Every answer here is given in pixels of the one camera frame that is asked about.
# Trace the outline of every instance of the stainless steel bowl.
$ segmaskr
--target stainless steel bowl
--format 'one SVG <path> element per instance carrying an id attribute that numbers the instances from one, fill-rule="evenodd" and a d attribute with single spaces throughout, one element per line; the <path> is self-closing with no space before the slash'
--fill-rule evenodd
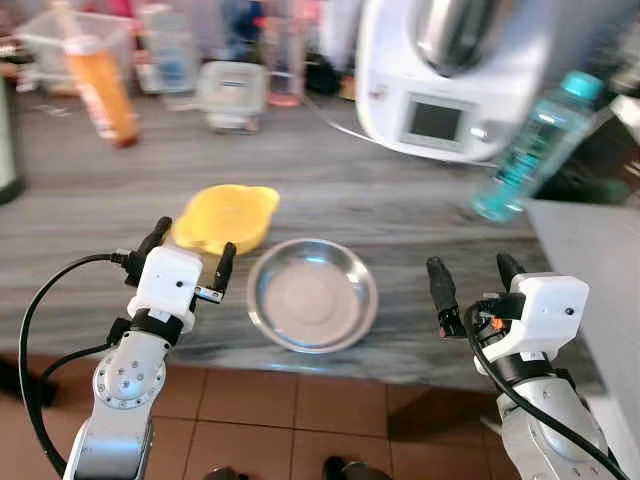
<path id="1" fill-rule="evenodd" d="M 249 273 L 249 317 L 296 352 L 328 353 L 361 339 L 378 309 L 373 276 L 349 249 L 296 239 L 268 250 Z"/>

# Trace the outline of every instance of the plastic water bottle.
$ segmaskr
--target plastic water bottle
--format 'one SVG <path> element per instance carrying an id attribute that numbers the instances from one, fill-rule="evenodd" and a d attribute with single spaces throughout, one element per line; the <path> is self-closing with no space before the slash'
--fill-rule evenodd
<path id="1" fill-rule="evenodd" d="M 496 173 L 472 197 L 474 210 L 496 222 L 521 212 L 524 202 L 556 173 L 588 132 L 593 100 L 601 87 L 597 78 L 574 71 L 560 89 L 539 99 Z"/>

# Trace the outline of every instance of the appliance display screen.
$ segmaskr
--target appliance display screen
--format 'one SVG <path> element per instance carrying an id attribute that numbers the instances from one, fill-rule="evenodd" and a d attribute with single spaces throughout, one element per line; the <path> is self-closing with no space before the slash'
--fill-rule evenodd
<path id="1" fill-rule="evenodd" d="M 462 110 L 415 103 L 416 109 L 409 125 L 409 133 L 425 137 L 455 140 Z"/>

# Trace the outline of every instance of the white kitchen appliance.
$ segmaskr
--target white kitchen appliance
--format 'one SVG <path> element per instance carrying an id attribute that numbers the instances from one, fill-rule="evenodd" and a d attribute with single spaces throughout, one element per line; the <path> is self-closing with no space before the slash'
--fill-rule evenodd
<path id="1" fill-rule="evenodd" d="M 369 0 L 356 59 L 365 131 L 404 153 L 482 162 L 524 121 L 553 45 L 553 0 Z"/>

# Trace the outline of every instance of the kitchen counter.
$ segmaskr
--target kitchen counter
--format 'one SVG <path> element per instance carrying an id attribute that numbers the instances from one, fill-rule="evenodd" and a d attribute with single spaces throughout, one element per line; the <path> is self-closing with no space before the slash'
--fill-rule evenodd
<path id="1" fill-rule="evenodd" d="M 461 305 L 500 288 L 497 252 L 527 269 L 547 262 L 524 216 L 496 226 L 473 214 L 468 198 L 485 174 L 480 167 L 445 165 L 402 155 L 331 129 L 302 106 L 272 109 L 252 136 L 216 135 L 197 112 L 168 113 L 139 99 L 142 139 L 126 150 L 100 140 L 77 99 L 56 100 L 70 116 L 34 110 L 37 96 L 20 98 L 20 137 L 29 188 L 0 206 L 0 349 L 14 350 L 20 317 L 52 273 L 77 257 L 133 248 L 158 217 L 177 217 L 189 198 L 220 183 L 269 185 L 281 206 L 261 249 L 237 259 L 222 305 L 201 303 L 177 362 L 420 382 L 488 390 L 465 341 L 441 340 L 424 262 L 439 255 L 450 267 Z M 359 129 L 354 105 L 328 100 L 322 108 Z M 318 237 L 353 249 L 378 283 L 380 307 L 370 334 L 356 346 L 325 356 L 283 350 L 248 319 L 246 279 L 269 246 Z M 210 274 L 215 259 L 207 260 Z M 125 313 L 133 290 L 114 265 L 92 265 L 68 276 L 33 322 L 32 351 L 62 353 L 100 343 Z M 582 342 L 562 352 L 579 383 L 598 386 Z"/>

